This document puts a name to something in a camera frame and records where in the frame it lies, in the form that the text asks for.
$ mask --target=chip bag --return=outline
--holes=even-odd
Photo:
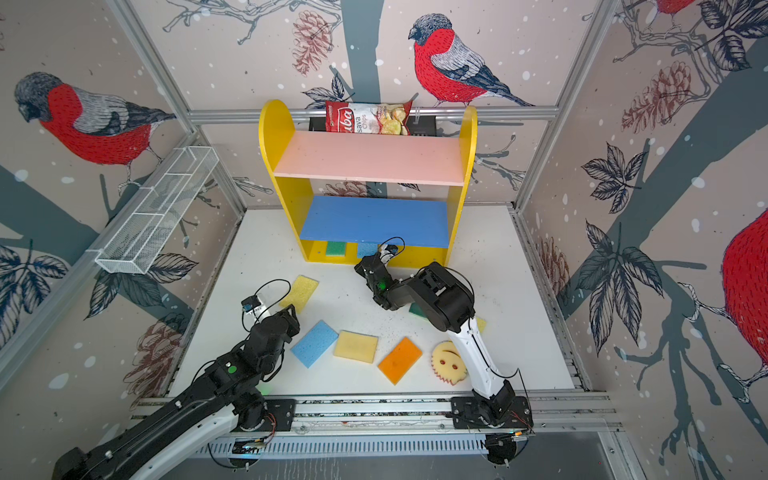
[[[406,121],[413,100],[405,104],[326,102],[326,131],[346,134],[408,135]]]

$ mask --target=shelf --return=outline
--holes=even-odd
[[[458,138],[296,131],[275,177],[463,187]]]
[[[381,243],[390,237],[402,237],[407,247],[448,248],[446,203],[314,197],[300,234],[301,240],[347,243]]]
[[[120,227],[96,263],[109,273],[146,273],[219,163],[211,147],[186,147]]]

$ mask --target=bird head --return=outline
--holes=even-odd
[[[417,44],[423,47],[429,39],[429,36],[441,28],[453,28],[448,17],[442,13],[422,15],[418,20],[413,22],[413,28],[411,28],[410,33],[408,33],[408,38],[415,40]]]
[[[29,122],[36,118],[40,121],[51,121],[51,111],[48,108],[48,93],[63,82],[51,74],[36,71],[22,78],[16,84],[14,97],[18,111]]]

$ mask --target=robotic arm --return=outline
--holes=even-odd
[[[275,370],[299,333],[293,305],[269,316],[205,369],[179,396],[117,438],[57,460],[54,480],[160,478],[190,453],[236,426],[251,431],[266,415],[256,385]]]
[[[393,258],[391,248],[363,257],[355,266],[355,271],[366,279],[374,301],[386,310],[415,302],[436,329],[448,332],[467,366],[479,419],[491,427],[504,425],[510,415],[516,415],[511,409],[515,391],[507,379],[495,373],[498,370],[480,337],[475,294],[437,262],[411,278],[394,280],[382,261],[388,255]]]

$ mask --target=white table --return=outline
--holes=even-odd
[[[449,266],[464,273],[475,288],[475,310],[488,322],[482,337],[499,373],[509,375],[519,367],[529,390],[574,388],[506,207],[464,209]],[[395,278],[415,272],[391,271]],[[170,396],[186,389],[203,363],[245,338],[240,325],[242,299],[268,280],[284,278],[293,282],[299,275],[318,280],[319,286],[298,315],[301,333],[286,345],[283,368],[270,382],[271,395],[466,392],[472,388],[469,379],[451,386],[432,371],[432,350],[448,338],[444,332],[408,313],[408,307],[395,312],[380,308],[353,266],[305,262],[282,210],[249,210],[180,364]],[[272,303],[285,288],[285,283],[275,282],[260,296]],[[289,349],[320,320],[337,332],[378,336],[374,363],[337,358],[331,346],[307,369]],[[394,386],[376,366],[404,336],[423,355]],[[521,390],[518,377],[512,385]]]

